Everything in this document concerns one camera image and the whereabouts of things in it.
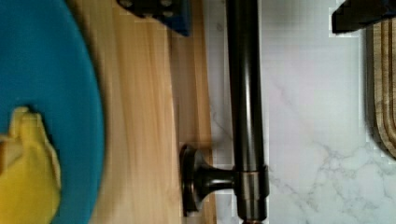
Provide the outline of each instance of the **black metal pole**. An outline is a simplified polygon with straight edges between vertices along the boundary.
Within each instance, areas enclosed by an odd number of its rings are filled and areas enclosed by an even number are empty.
[[[227,0],[235,194],[245,223],[266,219],[258,0]]]

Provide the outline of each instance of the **black object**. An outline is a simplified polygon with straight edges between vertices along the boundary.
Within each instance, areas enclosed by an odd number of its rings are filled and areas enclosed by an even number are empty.
[[[218,189],[234,189],[244,223],[267,218],[268,168],[264,165],[257,0],[228,0],[230,84],[233,113],[234,168],[208,165],[202,154],[185,146],[180,154],[185,214],[201,209]]]
[[[346,0],[332,14],[332,32],[353,32],[394,17],[396,0]]]
[[[190,35],[190,0],[117,0],[117,2],[137,17],[152,17],[181,35]]]

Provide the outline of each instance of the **wooden cutting board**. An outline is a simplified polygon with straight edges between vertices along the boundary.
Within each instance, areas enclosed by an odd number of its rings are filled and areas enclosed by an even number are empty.
[[[374,25],[367,40],[367,95],[374,96],[368,107],[375,108],[373,119],[383,146],[396,157],[396,20]],[[374,83],[374,92],[370,92],[370,83]]]
[[[182,216],[178,151],[211,161],[202,0],[193,33],[173,34],[115,0],[68,0],[91,52],[106,113],[103,183],[91,223],[216,223],[215,200]]]

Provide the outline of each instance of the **white marble countertop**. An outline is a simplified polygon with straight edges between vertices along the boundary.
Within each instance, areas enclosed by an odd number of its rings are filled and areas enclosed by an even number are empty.
[[[365,118],[364,36],[333,36],[343,1],[262,0],[262,94],[271,224],[393,224],[396,166]],[[214,162],[233,167],[224,0],[205,0]],[[239,223],[230,190],[218,223]]]

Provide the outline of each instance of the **blue object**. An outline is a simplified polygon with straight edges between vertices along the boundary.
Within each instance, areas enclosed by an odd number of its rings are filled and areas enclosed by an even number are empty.
[[[189,36],[191,34],[191,5],[190,0],[181,0],[181,13],[173,17],[160,19],[171,30]]]
[[[59,155],[62,201],[52,223],[88,223],[102,174],[104,119],[89,53],[63,0],[1,1],[0,133],[19,105],[43,115]]]

